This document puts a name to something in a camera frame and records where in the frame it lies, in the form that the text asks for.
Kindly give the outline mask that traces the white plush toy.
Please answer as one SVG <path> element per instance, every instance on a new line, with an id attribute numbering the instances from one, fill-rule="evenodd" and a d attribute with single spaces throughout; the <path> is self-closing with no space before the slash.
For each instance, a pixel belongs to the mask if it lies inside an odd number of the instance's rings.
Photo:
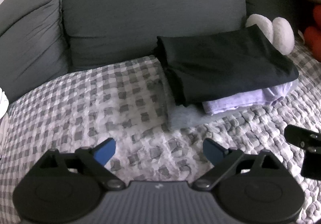
<path id="1" fill-rule="evenodd" d="M 245 26 L 258 25 L 270 43 L 283 55 L 289 55 L 295 46 L 295 37 L 290 23 L 282 17 L 272 21 L 269 18 L 252 14 L 246 20 Z"/>

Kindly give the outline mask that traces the lavender folded garment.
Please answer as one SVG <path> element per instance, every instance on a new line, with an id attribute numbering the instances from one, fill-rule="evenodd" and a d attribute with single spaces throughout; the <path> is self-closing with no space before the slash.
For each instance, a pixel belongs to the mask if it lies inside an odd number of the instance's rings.
<path id="1" fill-rule="evenodd" d="M 294 80 L 270 88 L 237 93 L 218 100 L 203 102 L 202 105 L 205 113 L 209 115 L 254 105 L 271 106 L 283 100 L 288 93 L 296 88 L 297 84 L 298 80 Z"/>

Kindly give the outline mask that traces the grey checked quilt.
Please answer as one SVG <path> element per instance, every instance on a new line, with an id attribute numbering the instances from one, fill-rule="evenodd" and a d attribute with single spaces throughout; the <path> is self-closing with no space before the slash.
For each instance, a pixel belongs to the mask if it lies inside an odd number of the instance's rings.
<path id="1" fill-rule="evenodd" d="M 12 103 L 1 158 L 1 223 L 18 223 L 12 193 L 48 150 L 73 152 L 112 137 L 116 154 L 109 171 L 130 180 L 187 180 L 211 168 L 202 142 L 255 154 L 271 150 L 305 193 L 298 223 L 320 219 L 320 182 L 300 174 L 304 152 L 286 142 L 284 128 L 320 131 L 320 63 L 300 40 L 290 58 L 297 87 L 273 107 L 254 106 L 200 126 L 169 130 L 160 86 L 160 66 L 144 57 L 49 81 Z"/>

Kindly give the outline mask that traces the orange plush pumpkin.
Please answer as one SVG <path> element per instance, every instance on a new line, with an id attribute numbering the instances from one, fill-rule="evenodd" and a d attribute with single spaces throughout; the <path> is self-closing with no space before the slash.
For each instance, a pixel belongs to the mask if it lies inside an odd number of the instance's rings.
<path id="1" fill-rule="evenodd" d="M 304 31 L 305 44 L 310 49 L 312 56 L 318 62 L 321 60 L 321 34 L 320 34 L 320 5 L 316 5 L 313 9 L 314 25 L 307 27 Z"/>

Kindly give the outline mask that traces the black garment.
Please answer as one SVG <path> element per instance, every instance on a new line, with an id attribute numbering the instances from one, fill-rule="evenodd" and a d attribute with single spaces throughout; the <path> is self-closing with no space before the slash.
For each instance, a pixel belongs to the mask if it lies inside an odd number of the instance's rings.
<path id="1" fill-rule="evenodd" d="M 237 31 L 195 37 L 157 37 L 153 50 L 176 105 L 187 107 L 270 88 L 299 77 L 254 24 Z"/>

